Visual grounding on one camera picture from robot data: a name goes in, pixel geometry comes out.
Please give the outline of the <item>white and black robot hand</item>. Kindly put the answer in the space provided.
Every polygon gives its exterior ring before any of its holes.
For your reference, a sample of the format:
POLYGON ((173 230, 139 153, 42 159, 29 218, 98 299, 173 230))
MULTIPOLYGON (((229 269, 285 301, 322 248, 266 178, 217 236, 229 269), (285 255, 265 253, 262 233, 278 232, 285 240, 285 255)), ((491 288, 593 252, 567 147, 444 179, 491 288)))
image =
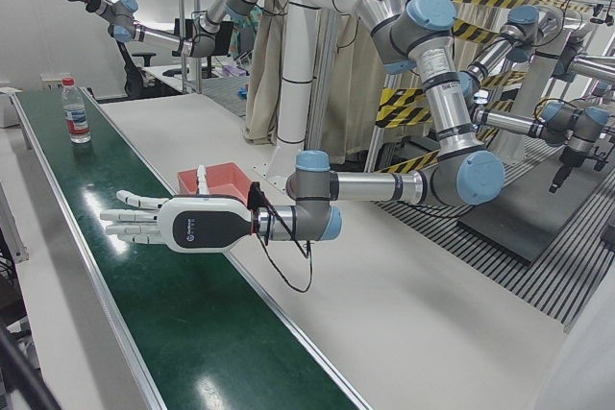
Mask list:
POLYGON ((247 207, 252 181, 235 163, 200 165, 177 179, 179 194, 168 199, 117 191, 116 199, 130 208, 100 212, 109 222, 106 234, 177 253, 222 253, 253 232, 247 207))

